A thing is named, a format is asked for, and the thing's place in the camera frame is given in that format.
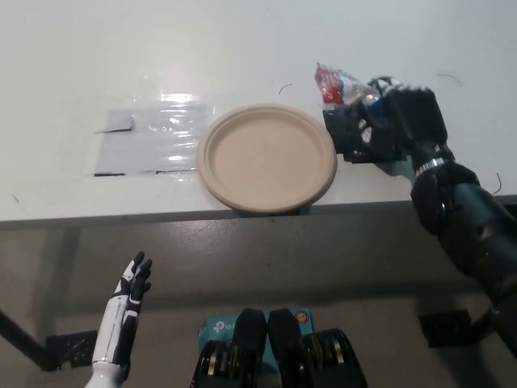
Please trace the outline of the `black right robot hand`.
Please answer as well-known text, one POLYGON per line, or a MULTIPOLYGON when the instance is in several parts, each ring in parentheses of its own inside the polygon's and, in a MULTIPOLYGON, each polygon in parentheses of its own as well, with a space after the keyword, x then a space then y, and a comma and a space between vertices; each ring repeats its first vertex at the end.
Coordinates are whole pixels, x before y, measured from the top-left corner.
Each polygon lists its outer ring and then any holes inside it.
POLYGON ((427 87, 374 78, 348 91, 344 117, 347 161, 390 163, 411 157, 420 166, 454 159, 435 93, 427 87))

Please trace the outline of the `white and black left hand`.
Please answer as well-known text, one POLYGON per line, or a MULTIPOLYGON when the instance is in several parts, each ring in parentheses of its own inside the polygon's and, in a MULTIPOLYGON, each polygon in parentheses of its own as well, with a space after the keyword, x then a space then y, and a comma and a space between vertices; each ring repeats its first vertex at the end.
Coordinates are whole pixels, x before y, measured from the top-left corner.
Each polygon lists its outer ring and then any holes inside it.
POLYGON ((130 363, 145 293, 150 290, 153 262, 139 252, 121 275, 106 304, 97 335, 92 362, 117 365, 130 363))

